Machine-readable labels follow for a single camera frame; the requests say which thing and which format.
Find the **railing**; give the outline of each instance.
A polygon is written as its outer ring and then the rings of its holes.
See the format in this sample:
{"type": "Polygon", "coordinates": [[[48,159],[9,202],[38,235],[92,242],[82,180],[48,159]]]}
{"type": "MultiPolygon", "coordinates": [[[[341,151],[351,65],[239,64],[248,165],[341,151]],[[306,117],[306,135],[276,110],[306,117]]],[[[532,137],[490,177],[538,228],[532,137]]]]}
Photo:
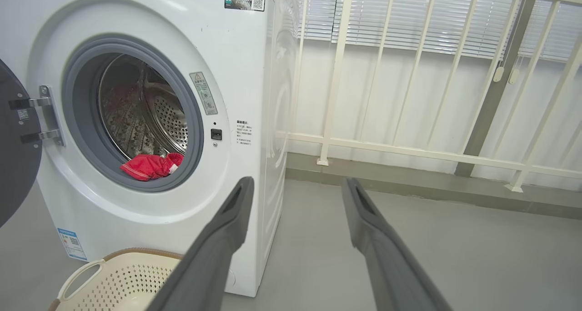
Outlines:
{"type": "MultiPolygon", "coordinates": [[[[565,169],[565,164],[564,164],[565,161],[569,158],[570,154],[572,153],[573,146],[575,146],[577,141],[580,139],[580,135],[581,135],[581,131],[582,131],[582,122],[580,122],[580,125],[578,125],[578,128],[574,132],[574,135],[572,136],[572,138],[569,140],[569,143],[567,144],[565,150],[561,151],[562,156],[559,160],[560,168],[554,168],[554,167],[549,167],[549,166],[538,166],[538,165],[534,164],[534,157],[536,156],[536,153],[538,153],[538,149],[540,147],[540,137],[542,136],[544,131],[547,130],[547,121],[553,116],[553,114],[555,114],[556,109],[557,109],[556,105],[561,102],[563,95],[564,95],[564,92],[567,89],[569,89],[569,87],[574,79],[574,76],[576,75],[576,72],[578,71],[578,68],[580,67],[580,64],[582,62],[582,36],[578,37],[578,40],[577,40],[577,42],[572,50],[572,54],[571,54],[570,58],[568,59],[566,65],[562,71],[562,74],[561,74],[561,77],[559,79],[557,86],[553,90],[552,97],[549,100],[549,102],[544,110],[543,116],[541,117],[541,120],[536,128],[536,131],[533,135],[533,138],[528,143],[528,148],[526,150],[524,157],[522,158],[522,161],[515,162],[515,161],[501,160],[498,158],[499,157],[499,155],[498,155],[499,154],[499,146],[503,143],[505,137],[507,136],[507,128],[515,120],[515,113],[516,113],[517,108],[523,102],[524,92],[526,91],[526,89],[528,89],[528,84],[530,83],[530,79],[532,78],[534,68],[536,67],[536,64],[540,58],[540,54],[542,52],[542,49],[544,48],[545,40],[547,38],[547,35],[549,34],[549,31],[550,31],[550,28],[552,26],[555,15],[557,14],[557,9],[558,9],[559,5],[561,3],[567,3],[567,4],[571,4],[571,5],[581,6],[582,0],[550,0],[552,2],[552,6],[550,8],[549,15],[547,16],[547,19],[545,21],[544,29],[542,30],[541,37],[537,43],[536,49],[534,50],[534,53],[533,53],[532,58],[530,60],[530,64],[529,64],[528,69],[525,73],[525,77],[522,80],[521,86],[518,89],[517,96],[515,98],[515,102],[513,103],[512,107],[511,107],[511,111],[510,111],[508,120],[503,125],[501,136],[500,136],[500,139],[497,141],[497,145],[495,146],[495,151],[493,153],[492,158],[465,155],[465,154],[463,154],[463,152],[464,152],[465,148],[467,147],[472,129],[477,122],[477,118],[478,118],[478,115],[479,115],[480,110],[482,108],[483,101],[486,97],[487,91],[488,91],[489,86],[491,84],[491,81],[493,79],[493,75],[495,74],[495,71],[497,69],[497,63],[502,55],[504,43],[507,40],[507,36],[510,34],[511,26],[512,26],[512,23],[514,20],[514,17],[512,15],[514,15],[516,13],[520,0],[513,0],[513,2],[512,2],[510,14],[508,15],[507,21],[505,22],[505,27],[503,29],[501,39],[499,40],[499,44],[497,45],[497,50],[495,51],[495,56],[491,60],[491,64],[489,66],[489,69],[488,69],[488,72],[486,75],[485,85],[482,87],[482,89],[480,91],[480,95],[478,97],[478,100],[479,100],[478,107],[477,107],[477,110],[474,114],[474,117],[472,117],[472,123],[470,125],[470,130],[468,131],[468,133],[466,133],[466,138],[464,139],[464,143],[461,145],[461,149],[459,149],[459,151],[457,153],[435,151],[435,150],[433,150],[432,146],[433,146],[434,141],[439,139],[439,137],[435,136],[435,131],[439,127],[439,125],[441,125],[440,119],[442,118],[441,113],[443,111],[443,105],[445,105],[447,103],[447,101],[451,98],[451,94],[450,94],[451,85],[452,85],[453,80],[455,79],[455,75],[457,74],[457,68],[459,66],[461,52],[463,50],[463,46],[464,46],[464,43],[465,43],[466,38],[467,38],[468,29],[470,27],[472,15],[473,15],[474,10],[476,8],[476,1],[477,0],[471,0],[471,4],[468,8],[468,13],[466,15],[466,19],[464,22],[464,29],[460,35],[459,47],[457,48],[457,52],[456,52],[455,57],[453,59],[451,71],[449,73],[447,83],[445,84],[445,89],[444,89],[442,98],[439,102],[439,106],[438,106],[437,113],[436,113],[436,118],[434,120],[434,123],[432,124],[431,129],[430,129],[428,141],[426,142],[426,147],[424,149],[401,146],[401,145],[398,145],[398,141],[399,141],[399,134],[401,133],[401,130],[402,130],[403,114],[405,114],[406,110],[408,108],[410,108],[410,105],[409,105],[410,104],[410,90],[411,90],[412,85],[414,85],[415,81],[417,80],[416,73],[418,70],[418,65],[420,64],[420,59],[421,59],[421,55],[422,55],[422,46],[424,45],[424,40],[426,38],[426,32],[427,32],[428,27],[429,27],[429,21],[431,18],[431,13],[432,13],[432,10],[434,7],[435,0],[429,0],[429,2],[428,2],[428,7],[426,9],[426,20],[424,22],[424,27],[423,27],[422,34],[421,34],[419,47],[416,50],[416,56],[414,58],[414,65],[413,65],[412,71],[410,73],[410,77],[408,79],[408,85],[407,85],[406,92],[404,95],[405,96],[404,102],[401,106],[401,111],[400,111],[399,116],[397,118],[396,130],[393,133],[393,138],[391,140],[391,144],[387,145],[384,143],[373,143],[373,142],[369,142],[369,141],[363,141],[362,137],[361,137],[361,133],[363,130],[359,131],[360,135],[358,135],[359,137],[357,140],[356,139],[342,139],[342,138],[337,138],[337,137],[331,136],[333,117],[334,117],[334,113],[336,111],[337,93],[338,93],[339,86],[340,86],[341,65],[343,63],[343,56],[344,56],[344,52],[345,52],[346,37],[347,37],[348,24],[349,24],[349,14],[351,13],[351,1],[352,0],[343,0],[342,14],[344,16],[341,17],[341,22],[339,25],[339,35],[337,38],[337,45],[336,45],[336,51],[335,51],[335,62],[333,64],[333,73],[332,73],[331,86],[330,86],[328,101],[327,101],[323,135],[308,135],[308,134],[297,133],[297,132],[292,132],[289,134],[289,139],[292,139],[292,140],[307,141],[307,142],[321,144],[321,153],[320,153],[320,158],[319,158],[317,164],[319,164],[321,166],[328,166],[329,146],[336,145],[336,146],[342,146],[342,147],[350,147],[350,148],[354,148],[354,149],[382,151],[382,152],[388,152],[388,153],[404,154],[404,155],[408,155],[408,156],[434,158],[434,159],[439,159],[439,160],[464,162],[464,163],[475,164],[475,165],[479,165],[479,166],[493,166],[493,167],[497,167],[497,168],[505,168],[505,169],[509,169],[509,170],[515,170],[515,175],[514,175],[513,179],[511,180],[509,185],[506,185],[506,187],[511,189],[512,191],[522,191],[521,186],[524,182],[524,179],[526,178],[526,176],[529,173],[538,173],[538,174],[545,174],[545,175],[562,176],[562,177],[566,177],[566,178],[582,179],[582,171],[565,169]]],[[[304,45],[303,33],[305,32],[304,26],[306,23],[307,2],[308,2],[307,0],[304,0],[304,3],[303,3],[303,23],[302,23],[302,28],[301,28],[300,48],[299,48],[299,60],[298,60],[299,69],[297,71],[298,75],[296,77],[296,82],[295,82],[296,89],[298,89],[299,81],[300,81],[299,74],[300,74],[300,69],[301,69],[301,61],[302,61],[302,57],[303,57],[303,45],[304,45]]],[[[387,30],[388,23],[390,20],[391,5],[393,3],[393,0],[388,0],[387,2],[388,2],[388,5],[387,5],[386,18],[385,18],[385,23],[384,23],[384,33],[382,34],[381,42],[384,42],[384,39],[386,37],[386,30],[387,30]]],[[[370,105],[374,102],[374,91],[372,88],[374,87],[374,81],[380,75],[379,68],[380,68],[380,62],[381,62],[383,50],[384,50],[384,44],[380,43],[380,47],[378,48],[378,58],[376,60],[376,67],[374,68],[374,73],[372,75],[372,80],[371,80],[372,84],[371,84],[370,92],[367,96],[366,108],[364,111],[364,121],[362,122],[362,125],[361,125],[362,129],[368,123],[368,110],[370,109],[370,105]]],[[[296,111],[297,111],[297,96],[294,98],[293,106],[291,108],[291,113],[293,115],[295,115],[296,111]]]]}

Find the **perforated metal drum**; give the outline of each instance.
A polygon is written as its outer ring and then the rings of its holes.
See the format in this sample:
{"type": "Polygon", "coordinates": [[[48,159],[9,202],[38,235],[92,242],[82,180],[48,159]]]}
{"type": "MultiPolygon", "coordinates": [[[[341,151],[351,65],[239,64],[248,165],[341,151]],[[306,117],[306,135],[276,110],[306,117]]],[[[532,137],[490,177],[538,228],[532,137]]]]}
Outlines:
{"type": "Polygon", "coordinates": [[[98,87],[99,112],[108,136],[131,159],[138,154],[185,154],[188,126],[179,100],[147,64],[117,56],[98,87]]]}

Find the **white washing machine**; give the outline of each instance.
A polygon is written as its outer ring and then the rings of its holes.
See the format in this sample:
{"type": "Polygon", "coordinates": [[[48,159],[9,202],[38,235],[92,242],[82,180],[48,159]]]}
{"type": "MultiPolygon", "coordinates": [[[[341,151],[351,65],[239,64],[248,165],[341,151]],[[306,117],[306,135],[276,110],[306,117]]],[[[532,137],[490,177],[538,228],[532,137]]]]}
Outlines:
{"type": "Polygon", "coordinates": [[[17,168],[2,175],[4,216],[36,177],[70,257],[183,253],[252,176],[226,291],[255,296],[282,208],[296,0],[0,0],[0,14],[3,151],[17,168]],[[171,152],[185,157],[165,178],[119,168],[171,152]]]}

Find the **red garment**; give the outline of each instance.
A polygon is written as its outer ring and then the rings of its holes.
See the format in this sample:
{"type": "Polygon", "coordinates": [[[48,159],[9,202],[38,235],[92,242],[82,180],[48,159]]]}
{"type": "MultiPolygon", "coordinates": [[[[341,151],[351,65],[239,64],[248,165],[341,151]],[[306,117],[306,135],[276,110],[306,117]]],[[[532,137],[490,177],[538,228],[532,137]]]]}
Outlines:
{"type": "Polygon", "coordinates": [[[140,154],[122,164],[120,168],[133,178],[147,182],[173,174],[182,160],[184,160],[184,156],[180,153],[169,153],[166,158],[159,155],[140,154]]]}

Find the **concrete floor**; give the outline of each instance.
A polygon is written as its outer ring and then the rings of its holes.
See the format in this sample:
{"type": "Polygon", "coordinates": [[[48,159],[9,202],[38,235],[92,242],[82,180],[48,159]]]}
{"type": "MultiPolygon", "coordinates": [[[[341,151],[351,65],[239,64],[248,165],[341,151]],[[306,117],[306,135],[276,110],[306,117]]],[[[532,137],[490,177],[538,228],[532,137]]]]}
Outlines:
{"type": "MultiPolygon", "coordinates": [[[[582,309],[582,221],[370,192],[455,310],[582,309]]],[[[0,230],[4,311],[45,311],[82,263],[66,257],[35,186],[0,230]]],[[[372,311],[340,187],[287,181],[256,298],[223,311],[372,311]]]]}

